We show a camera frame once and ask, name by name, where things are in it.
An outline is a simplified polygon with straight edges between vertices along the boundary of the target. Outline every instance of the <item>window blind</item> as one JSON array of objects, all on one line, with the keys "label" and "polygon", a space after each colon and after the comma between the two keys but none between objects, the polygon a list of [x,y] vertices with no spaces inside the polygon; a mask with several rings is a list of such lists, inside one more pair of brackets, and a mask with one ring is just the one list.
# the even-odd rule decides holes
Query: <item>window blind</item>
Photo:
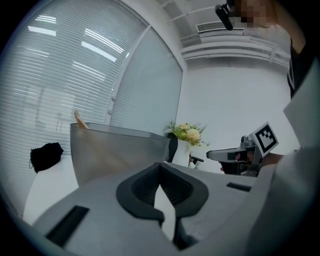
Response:
[{"label": "window blind", "polygon": [[135,50],[114,102],[110,125],[164,135],[176,120],[182,69],[151,28]]},{"label": "window blind", "polygon": [[35,177],[31,149],[59,142],[70,155],[74,110],[104,123],[146,25],[111,0],[54,0],[17,33],[0,69],[0,179],[19,214]]}]

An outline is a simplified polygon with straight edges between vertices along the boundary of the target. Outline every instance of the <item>ceiling light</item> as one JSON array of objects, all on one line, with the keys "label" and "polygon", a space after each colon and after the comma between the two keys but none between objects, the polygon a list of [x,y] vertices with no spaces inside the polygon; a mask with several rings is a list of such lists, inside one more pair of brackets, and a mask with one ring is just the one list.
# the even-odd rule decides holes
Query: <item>ceiling light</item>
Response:
[{"label": "ceiling light", "polygon": [[111,42],[110,40],[106,39],[105,37],[99,35],[98,33],[96,32],[93,32],[89,29],[85,29],[85,32],[84,32],[86,35],[94,38],[94,39],[97,39],[98,41],[104,43],[105,45],[111,47],[112,49],[116,50],[118,53],[122,53],[124,51],[123,48],[119,47],[118,45],[116,45],[115,43]]},{"label": "ceiling light", "polygon": [[[74,106],[70,106],[70,105],[66,105],[66,104],[62,104],[62,103],[60,103],[60,104],[63,105],[63,106],[71,107],[71,108],[74,107]],[[75,108],[77,108],[77,109],[79,109],[79,110],[84,110],[84,111],[88,111],[88,112],[93,112],[93,111],[91,111],[91,110],[83,109],[83,108],[81,108],[81,107],[75,107]]]},{"label": "ceiling light", "polygon": [[55,19],[56,19],[55,17],[50,17],[50,16],[47,16],[47,15],[39,15],[39,17],[47,18],[47,19],[52,19],[52,20],[55,20]]},{"label": "ceiling light", "polygon": [[37,53],[42,53],[42,54],[50,55],[50,53],[45,52],[45,51],[41,51],[41,50],[36,50],[36,49],[32,49],[32,48],[27,48],[27,47],[25,47],[25,49],[27,49],[27,50],[29,50],[29,51],[37,52]]},{"label": "ceiling light", "polygon": [[17,90],[17,91],[20,91],[20,92],[24,92],[24,93],[28,93],[28,94],[35,94],[37,95],[36,93],[34,92],[30,92],[30,91],[26,91],[26,90],[20,90],[20,89],[16,89],[16,88],[13,88],[14,90]]},{"label": "ceiling light", "polygon": [[37,19],[39,19],[39,20],[46,20],[46,21],[56,22],[56,19],[53,19],[53,18],[37,17]]},{"label": "ceiling light", "polygon": [[103,50],[101,50],[101,49],[99,49],[99,48],[97,48],[97,47],[95,47],[95,46],[93,46],[93,45],[91,45],[91,44],[89,44],[87,42],[82,41],[81,45],[83,47],[86,47],[86,48],[96,52],[97,54],[100,54],[100,55],[106,57],[107,59],[109,59],[112,62],[116,62],[116,60],[117,60],[117,58],[111,56],[110,54],[106,53],[105,51],[103,51]]},{"label": "ceiling light", "polygon": [[36,52],[33,52],[33,51],[27,51],[27,50],[25,50],[24,52],[21,52],[21,53],[22,53],[22,54],[23,54],[23,53],[27,53],[28,55],[34,54],[34,55],[37,55],[37,56],[49,58],[47,55],[39,54],[39,53],[36,53]]},{"label": "ceiling light", "polygon": [[94,109],[93,107],[90,107],[90,106],[81,105],[81,104],[77,104],[77,103],[66,101],[66,100],[62,100],[62,99],[61,99],[61,101],[65,102],[65,103],[71,103],[71,104],[74,104],[74,105],[79,105],[79,106],[82,106],[82,107],[85,107],[85,108],[89,108],[89,109]]},{"label": "ceiling light", "polygon": [[29,96],[29,95],[24,95],[24,94],[17,93],[17,92],[14,92],[14,94],[18,94],[18,95],[21,95],[21,96],[25,96],[25,97],[30,97],[30,98],[36,99],[36,97],[32,97],[32,96]]},{"label": "ceiling light", "polygon": [[91,74],[95,75],[95,76],[97,77],[97,79],[100,79],[100,80],[102,80],[102,81],[104,81],[104,80],[105,80],[105,77],[104,77],[104,76],[99,75],[99,74],[97,74],[97,73],[95,73],[95,72],[92,72],[92,71],[91,71],[91,70],[89,70],[89,69],[86,69],[86,68],[84,68],[84,67],[81,67],[81,66],[78,66],[78,65],[75,65],[75,64],[72,64],[72,66],[74,66],[74,67],[76,67],[76,68],[78,68],[78,69],[81,69],[81,70],[87,71],[87,72],[89,72],[89,73],[91,73]]},{"label": "ceiling light", "polygon": [[56,24],[54,21],[51,21],[51,20],[45,20],[45,19],[39,19],[39,18],[36,18],[35,21],[39,21],[39,22],[49,22],[49,23],[53,23],[53,24]]},{"label": "ceiling light", "polygon": [[90,69],[90,70],[92,70],[92,71],[94,71],[94,72],[97,72],[97,73],[99,73],[99,74],[101,74],[101,75],[103,75],[103,76],[105,75],[105,74],[99,72],[98,70],[95,70],[95,69],[93,69],[93,68],[91,68],[91,67],[88,67],[88,66],[86,66],[86,65],[83,65],[83,64],[81,64],[81,63],[79,63],[79,62],[74,61],[73,63],[74,63],[74,64],[77,64],[77,65],[80,65],[80,66],[82,66],[82,67],[85,67],[85,68],[87,68],[87,69]]},{"label": "ceiling light", "polygon": [[50,30],[50,29],[45,29],[42,27],[36,27],[36,26],[28,26],[28,29],[32,32],[38,32],[46,35],[51,35],[51,36],[56,36],[56,31]]}]

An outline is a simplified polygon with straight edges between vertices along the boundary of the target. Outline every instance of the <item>wall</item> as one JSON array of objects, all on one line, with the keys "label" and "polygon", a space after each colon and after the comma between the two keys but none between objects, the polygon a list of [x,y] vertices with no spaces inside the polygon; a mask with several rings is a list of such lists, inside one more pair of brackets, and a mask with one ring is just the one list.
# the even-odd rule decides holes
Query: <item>wall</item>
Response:
[{"label": "wall", "polygon": [[172,51],[176,60],[180,64],[183,71],[187,70],[187,65],[182,57],[180,49],[182,48],[179,34],[175,26],[171,23],[166,12],[161,8],[156,0],[121,0],[130,8],[135,10],[143,17],[159,34],[162,40]]},{"label": "wall", "polygon": [[216,58],[194,60],[188,66],[176,121],[208,124],[202,138],[211,146],[196,148],[192,154],[204,159],[202,170],[221,173],[219,163],[207,159],[205,153],[237,148],[241,136],[267,121],[279,140],[273,153],[299,149],[283,113],[290,102],[286,68],[267,61]]}]

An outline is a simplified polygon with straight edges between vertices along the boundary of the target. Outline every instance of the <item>metal pipe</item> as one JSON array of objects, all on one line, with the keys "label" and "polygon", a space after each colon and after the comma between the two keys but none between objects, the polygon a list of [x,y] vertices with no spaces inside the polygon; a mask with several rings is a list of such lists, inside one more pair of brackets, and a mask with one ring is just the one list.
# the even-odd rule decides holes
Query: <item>metal pipe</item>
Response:
[{"label": "metal pipe", "polygon": [[[208,55],[202,55],[202,56],[195,56],[195,57],[188,57],[185,58],[186,61],[189,60],[195,60],[195,59],[201,59],[201,58],[223,58],[223,57],[236,57],[236,58],[251,58],[251,59],[258,59],[258,60],[263,60],[263,61],[268,61],[268,58],[261,57],[261,56],[253,56],[253,55],[244,55],[244,54],[232,54],[232,53],[226,53],[226,54],[208,54]],[[284,67],[289,67],[289,62],[285,62],[279,58],[275,58],[273,63],[284,66]]]},{"label": "metal pipe", "polygon": [[200,39],[203,44],[205,43],[212,43],[212,42],[250,42],[249,36],[243,35],[215,35],[210,37],[203,37]]},{"label": "metal pipe", "polygon": [[174,21],[176,21],[176,20],[178,20],[178,19],[180,19],[180,18],[182,18],[182,17],[185,17],[185,16],[187,16],[187,15],[189,15],[189,14],[194,14],[194,13],[198,13],[198,12],[210,10],[210,9],[215,8],[215,7],[216,7],[216,6],[210,6],[210,7],[206,7],[206,8],[201,8],[201,9],[197,9],[197,10],[192,10],[192,11],[190,11],[190,12],[184,13],[184,14],[182,14],[182,15],[180,15],[180,16],[177,16],[177,17],[171,19],[168,23],[174,22]]},{"label": "metal pipe", "polygon": [[260,56],[270,59],[271,54],[257,52],[253,50],[244,50],[244,49],[211,49],[211,50],[202,50],[191,52],[183,55],[183,58],[201,56],[201,55],[211,55],[211,54],[244,54],[244,55],[252,55],[252,56]]},{"label": "metal pipe", "polygon": [[201,38],[215,37],[215,36],[243,36],[244,31],[242,29],[234,29],[232,31],[226,29],[215,29],[211,31],[200,32]]},{"label": "metal pipe", "polygon": [[186,39],[186,38],[191,38],[191,37],[194,37],[194,36],[199,36],[199,34],[196,33],[196,34],[187,35],[185,37],[181,37],[180,40],[183,40],[183,39]]},{"label": "metal pipe", "polygon": [[[260,42],[259,40],[256,40],[256,38],[250,38],[250,42],[263,44],[263,42]],[[272,42],[269,42],[268,45],[270,45],[270,46],[272,46],[272,47],[276,47],[276,50],[275,50],[275,53],[276,53],[276,54],[281,55],[282,57],[285,57],[285,58],[287,58],[287,59],[290,59],[290,58],[291,58],[291,55],[288,54],[288,53],[286,53],[284,50],[282,50],[281,47],[280,47],[278,44],[274,43],[274,44],[272,45]]]},{"label": "metal pipe", "polygon": [[277,46],[280,47],[279,44],[277,44],[276,42],[270,41],[270,40],[266,40],[266,39],[261,39],[261,38],[257,38],[254,36],[249,36],[250,37],[250,41],[257,41],[257,42],[261,42],[261,43],[265,43],[271,46]]},{"label": "metal pipe", "polygon": [[270,56],[270,59],[269,59],[270,63],[274,60],[275,55],[276,55],[276,47],[273,47],[272,53],[271,53],[271,56]]},{"label": "metal pipe", "polygon": [[181,50],[181,53],[186,53],[186,52],[190,52],[198,49],[211,48],[211,47],[248,47],[248,48],[255,48],[255,49],[260,49],[260,50],[269,51],[269,52],[272,52],[273,50],[269,46],[264,46],[256,43],[237,42],[237,41],[220,41],[220,42],[207,42],[207,43],[189,46],[189,47],[183,48]]},{"label": "metal pipe", "polygon": [[169,1],[166,1],[165,3],[161,4],[161,7],[164,8],[166,7],[168,4],[170,4],[171,2],[174,2],[175,0],[169,0]]}]

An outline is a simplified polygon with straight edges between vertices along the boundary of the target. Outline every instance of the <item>white table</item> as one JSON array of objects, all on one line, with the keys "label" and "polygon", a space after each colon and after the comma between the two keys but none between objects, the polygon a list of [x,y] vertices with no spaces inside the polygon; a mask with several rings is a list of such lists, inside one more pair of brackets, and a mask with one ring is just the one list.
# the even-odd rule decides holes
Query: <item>white table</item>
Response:
[{"label": "white table", "polygon": [[46,210],[78,187],[71,155],[62,155],[59,163],[36,175],[26,199],[23,220],[33,225]]},{"label": "white table", "polygon": [[[72,158],[70,155],[62,155],[59,163],[36,175],[26,200],[23,220],[32,226],[46,210],[78,187]],[[154,207],[163,212],[165,221],[162,230],[172,240],[176,211],[160,186],[155,194]]]}]

